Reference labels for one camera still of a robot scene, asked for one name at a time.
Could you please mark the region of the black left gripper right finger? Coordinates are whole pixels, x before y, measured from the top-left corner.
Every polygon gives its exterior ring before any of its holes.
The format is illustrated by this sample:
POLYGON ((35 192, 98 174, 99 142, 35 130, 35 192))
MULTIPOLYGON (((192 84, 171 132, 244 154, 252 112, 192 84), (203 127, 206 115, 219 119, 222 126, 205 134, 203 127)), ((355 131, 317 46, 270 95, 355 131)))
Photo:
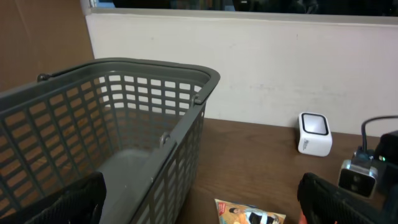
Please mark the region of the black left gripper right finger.
POLYGON ((397 186, 391 188, 381 212, 313 173, 298 185, 297 199, 307 223, 397 224, 397 186))

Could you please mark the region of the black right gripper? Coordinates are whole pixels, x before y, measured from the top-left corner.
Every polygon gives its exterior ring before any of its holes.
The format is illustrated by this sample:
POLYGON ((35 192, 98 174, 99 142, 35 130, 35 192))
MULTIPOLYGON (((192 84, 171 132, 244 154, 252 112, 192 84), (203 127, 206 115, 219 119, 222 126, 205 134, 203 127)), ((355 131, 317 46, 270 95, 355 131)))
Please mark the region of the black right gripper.
POLYGON ((379 171, 377 190, 386 197, 383 211, 397 215, 397 131, 380 137, 374 158, 379 171))

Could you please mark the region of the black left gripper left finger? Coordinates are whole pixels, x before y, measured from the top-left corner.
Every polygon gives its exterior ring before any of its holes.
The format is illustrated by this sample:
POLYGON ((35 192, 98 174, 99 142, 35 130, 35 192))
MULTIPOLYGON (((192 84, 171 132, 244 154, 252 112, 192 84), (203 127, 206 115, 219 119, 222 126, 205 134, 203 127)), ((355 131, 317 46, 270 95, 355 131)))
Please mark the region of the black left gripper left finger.
POLYGON ((103 174, 90 175, 1 219, 1 224, 98 224, 106 184, 103 174))

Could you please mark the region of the red chocolate bar wrapper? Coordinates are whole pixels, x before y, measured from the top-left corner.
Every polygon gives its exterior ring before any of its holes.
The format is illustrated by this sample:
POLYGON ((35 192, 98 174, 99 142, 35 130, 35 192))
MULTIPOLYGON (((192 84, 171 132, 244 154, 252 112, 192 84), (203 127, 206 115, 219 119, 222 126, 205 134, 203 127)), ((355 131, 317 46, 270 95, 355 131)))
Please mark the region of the red chocolate bar wrapper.
POLYGON ((303 213, 300 214, 300 219, 299 219, 298 224, 308 224, 307 219, 303 213))

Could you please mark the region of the yellow snack bag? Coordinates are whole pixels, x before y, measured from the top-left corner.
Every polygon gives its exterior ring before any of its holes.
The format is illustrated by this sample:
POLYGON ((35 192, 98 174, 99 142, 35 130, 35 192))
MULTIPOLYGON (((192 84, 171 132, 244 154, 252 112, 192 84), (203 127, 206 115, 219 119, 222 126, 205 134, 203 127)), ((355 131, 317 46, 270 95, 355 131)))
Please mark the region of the yellow snack bag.
POLYGON ((251 205, 215 199, 221 224, 283 224, 286 215, 267 212, 251 205))

